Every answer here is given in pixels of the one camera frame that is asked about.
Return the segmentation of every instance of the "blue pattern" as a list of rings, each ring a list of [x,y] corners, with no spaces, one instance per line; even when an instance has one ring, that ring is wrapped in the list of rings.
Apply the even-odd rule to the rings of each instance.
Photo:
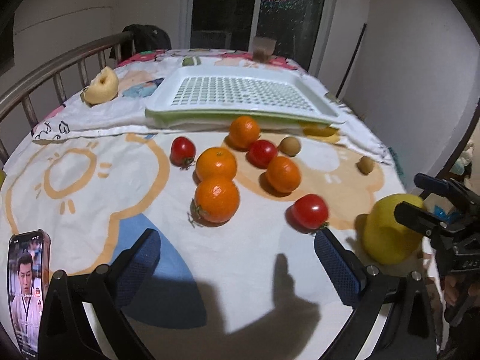
[[[183,258],[143,214],[120,221],[112,263],[130,248],[147,228],[160,234],[160,261],[150,279],[145,280],[130,305],[122,311],[136,321],[167,329],[192,329],[206,325],[206,309],[198,286]]]

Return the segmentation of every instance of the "metal bed frame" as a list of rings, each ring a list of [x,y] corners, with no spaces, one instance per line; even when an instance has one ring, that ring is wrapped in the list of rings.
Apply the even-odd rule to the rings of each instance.
[[[98,64],[100,69],[107,65],[105,59],[105,50],[113,48],[115,52],[115,59],[117,65],[122,61],[121,45],[131,42],[132,53],[135,54],[135,44],[133,41],[133,34],[131,32],[121,32],[116,35],[107,36],[93,42],[84,44],[70,50],[58,57],[51,59],[42,66],[38,67],[30,74],[23,77],[3,95],[0,96],[0,123],[6,116],[20,103],[22,103],[23,111],[28,119],[30,128],[34,128],[38,124],[37,115],[30,100],[30,94],[47,80],[52,79],[57,93],[58,102],[60,105],[67,100],[65,90],[63,88],[62,77],[60,73],[72,65],[78,65],[78,73],[80,74],[80,81],[83,87],[89,85],[87,68],[85,59],[97,54]],[[10,155],[7,152],[1,138],[0,138],[0,160],[5,164]]]

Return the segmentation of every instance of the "door frame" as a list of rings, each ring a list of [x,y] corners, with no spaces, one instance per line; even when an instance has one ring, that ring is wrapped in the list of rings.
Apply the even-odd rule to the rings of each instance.
[[[253,18],[250,30],[250,42],[249,52],[252,52],[253,39],[257,33],[258,17],[260,14],[261,0],[255,0],[253,8]],[[310,60],[309,74],[316,77],[320,71],[323,55],[325,53],[326,45],[328,42],[328,36],[332,27],[332,21],[335,11],[335,5],[337,0],[325,0],[322,9],[322,18],[320,20],[320,27],[317,33],[317,39]],[[179,15],[179,28],[178,38],[180,48],[190,48],[191,39],[191,14],[194,7],[194,0],[180,0],[180,15]]]
[[[255,5],[253,6],[253,16],[251,18],[251,28],[250,28],[250,40],[248,42],[248,52],[252,53],[254,38],[257,35],[258,28],[258,17],[260,16],[260,4],[262,0],[255,0]]]
[[[180,0],[180,15],[178,21],[178,46],[181,49],[190,48],[191,14],[194,0]]]
[[[314,77],[318,77],[320,73],[320,66],[327,47],[328,37],[330,36],[336,5],[337,0],[325,0],[323,2],[320,26],[318,27],[317,39],[311,53],[310,67],[308,69],[308,73]]]

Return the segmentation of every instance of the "orange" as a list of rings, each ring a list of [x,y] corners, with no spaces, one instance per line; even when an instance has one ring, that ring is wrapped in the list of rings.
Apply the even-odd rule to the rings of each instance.
[[[232,180],[237,174],[237,160],[224,147],[211,147],[198,157],[195,172],[200,181],[210,176],[225,176]]]
[[[212,176],[198,185],[194,202],[196,212],[203,219],[211,223],[224,223],[237,212],[240,194],[229,178]]]
[[[260,127],[250,116],[240,116],[230,125],[229,139],[236,149],[248,150],[260,137]]]
[[[265,176],[270,185],[281,193],[293,192],[302,180],[298,166],[287,157],[275,157],[270,161]]]

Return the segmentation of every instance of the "tablecloth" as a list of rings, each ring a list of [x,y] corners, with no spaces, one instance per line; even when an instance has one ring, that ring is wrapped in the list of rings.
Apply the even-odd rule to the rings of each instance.
[[[116,69],[119,89],[114,102],[90,108],[81,101],[78,92],[67,101],[66,109],[58,108],[35,129],[33,140],[64,140],[129,132],[148,134],[197,131],[198,125],[160,130],[153,118],[146,117],[146,98],[176,69],[191,65],[284,69],[300,78],[304,85],[335,106],[346,120],[342,125],[333,125],[334,130],[325,129],[322,125],[304,124],[292,130],[292,133],[330,136],[332,143],[342,144],[360,154],[370,156],[375,161],[392,163],[387,147],[352,114],[348,107],[332,101],[325,86],[318,79],[306,74],[294,61],[273,57],[269,64],[261,64],[251,59],[251,54],[233,50],[157,50],[136,55]]]
[[[150,68],[138,69],[139,64],[155,63],[160,62],[132,62],[117,72],[125,78],[129,72]],[[124,83],[123,90],[139,80],[155,79],[141,75]],[[69,100],[57,116],[75,101]],[[272,195],[259,181],[263,171],[250,165],[244,153],[234,151],[241,204],[229,222],[212,227],[191,221],[194,169],[172,166],[168,156],[179,135],[188,136],[201,153],[225,145],[226,133],[146,132],[40,143],[27,137],[5,166],[0,266],[6,267],[12,233],[45,230],[52,243],[50,270],[73,275],[111,263],[146,228],[153,228],[162,240],[160,262],[123,311],[157,359],[320,357],[352,310],[340,302],[318,261],[313,237],[295,230],[285,212],[306,193],[323,196],[333,233],[362,262],[372,263],[362,250],[355,221],[381,197],[404,192],[395,167],[379,162],[364,176],[355,166],[361,157],[358,151],[339,144],[336,132],[323,136],[309,126],[302,131],[302,150],[294,158],[302,183],[289,196]],[[274,143],[284,136],[262,135]],[[398,275],[428,271],[435,298],[439,279],[433,252],[426,240],[422,249],[403,264],[380,268]],[[0,282],[6,283],[6,270],[0,272]],[[86,307],[101,347],[115,358],[93,310]],[[358,358],[371,353],[386,310]],[[0,297],[0,320],[13,337],[7,297]]]

